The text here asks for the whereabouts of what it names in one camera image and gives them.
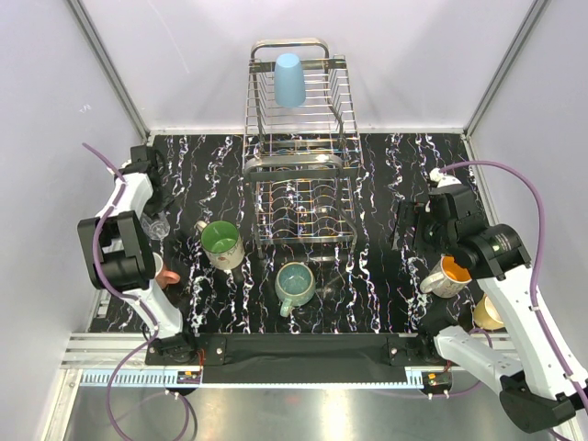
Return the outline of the pale yellow mug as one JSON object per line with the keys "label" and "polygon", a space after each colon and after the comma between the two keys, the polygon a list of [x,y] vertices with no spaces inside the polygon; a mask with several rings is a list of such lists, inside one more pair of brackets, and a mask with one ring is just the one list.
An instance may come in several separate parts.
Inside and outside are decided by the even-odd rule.
{"label": "pale yellow mug", "polygon": [[475,324],[486,331],[504,328],[503,320],[487,294],[475,306],[472,318]]}

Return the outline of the light blue plastic cup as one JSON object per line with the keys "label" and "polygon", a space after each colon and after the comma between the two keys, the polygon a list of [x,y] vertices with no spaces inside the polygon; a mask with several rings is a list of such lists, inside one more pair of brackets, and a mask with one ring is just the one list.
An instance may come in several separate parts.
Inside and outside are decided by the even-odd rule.
{"label": "light blue plastic cup", "polygon": [[300,57],[294,53],[279,55],[274,74],[276,103],[281,107],[301,106],[306,100],[306,89]]}

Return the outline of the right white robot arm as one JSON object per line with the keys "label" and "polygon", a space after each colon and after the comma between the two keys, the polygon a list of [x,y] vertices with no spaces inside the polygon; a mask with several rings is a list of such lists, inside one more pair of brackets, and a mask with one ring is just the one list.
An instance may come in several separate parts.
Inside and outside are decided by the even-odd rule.
{"label": "right white robot arm", "polygon": [[489,224],[471,189],[454,184],[431,189],[426,202],[400,201],[390,243],[454,258],[495,306],[519,356],[501,355],[458,325],[427,319],[416,342],[421,361],[436,365],[446,359],[467,370],[529,434],[555,428],[587,407],[581,398],[587,371],[531,287],[536,261],[512,227]]}

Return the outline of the clear glass tumbler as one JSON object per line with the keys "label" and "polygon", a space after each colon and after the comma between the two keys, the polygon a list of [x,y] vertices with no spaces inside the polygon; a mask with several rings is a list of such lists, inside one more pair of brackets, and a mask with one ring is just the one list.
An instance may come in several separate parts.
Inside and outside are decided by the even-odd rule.
{"label": "clear glass tumbler", "polygon": [[171,226],[164,211],[155,213],[152,216],[143,213],[140,217],[140,224],[148,238],[153,241],[164,240],[171,230]]}

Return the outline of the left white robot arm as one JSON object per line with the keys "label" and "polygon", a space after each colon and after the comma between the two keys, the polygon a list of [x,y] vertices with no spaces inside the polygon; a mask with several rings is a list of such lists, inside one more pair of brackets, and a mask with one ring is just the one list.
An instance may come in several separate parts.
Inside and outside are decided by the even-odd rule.
{"label": "left white robot arm", "polygon": [[198,343],[186,319],[164,294],[163,258],[153,251],[141,224],[166,223],[173,201],[162,184],[163,156],[154,148],[130,149],[120,168],[96,148],[84,143],[113,174],[114,190],[94,217],[80,220],[77,233],[91,283],[124,301],[146,325],[147,350],[178,365],[192,362]]}

